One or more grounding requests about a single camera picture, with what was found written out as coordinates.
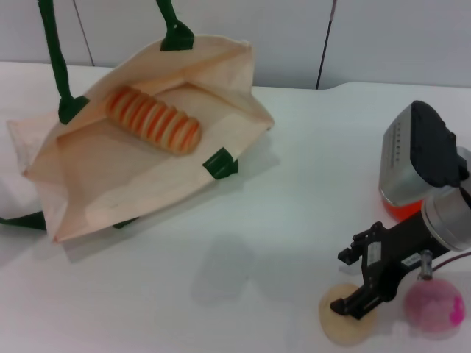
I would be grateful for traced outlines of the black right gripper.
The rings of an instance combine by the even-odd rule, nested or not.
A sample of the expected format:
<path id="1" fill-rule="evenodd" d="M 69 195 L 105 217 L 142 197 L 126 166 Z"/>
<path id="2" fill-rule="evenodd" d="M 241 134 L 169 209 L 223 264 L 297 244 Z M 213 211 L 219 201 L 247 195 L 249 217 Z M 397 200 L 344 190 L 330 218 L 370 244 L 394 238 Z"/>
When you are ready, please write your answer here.
<path id="1" fill-rule="evenodd" d="M 390 229 L 378 221 L 354 235 L 350 246 L 340 251 L 337 258 L 346 265 L 352 265 L 363 257 L 364 287 L 346 298 L 332 301 L 330 309 L 339 315 L 361 320 L 382 302 L 390 302 L 396 296 L 403 277 L 420 267 L 420 262 L 406 265 L 403 261 L 425 250 L 432 253 L 433 259 L 448 252 L 432 236 L 420 212 Z"/>

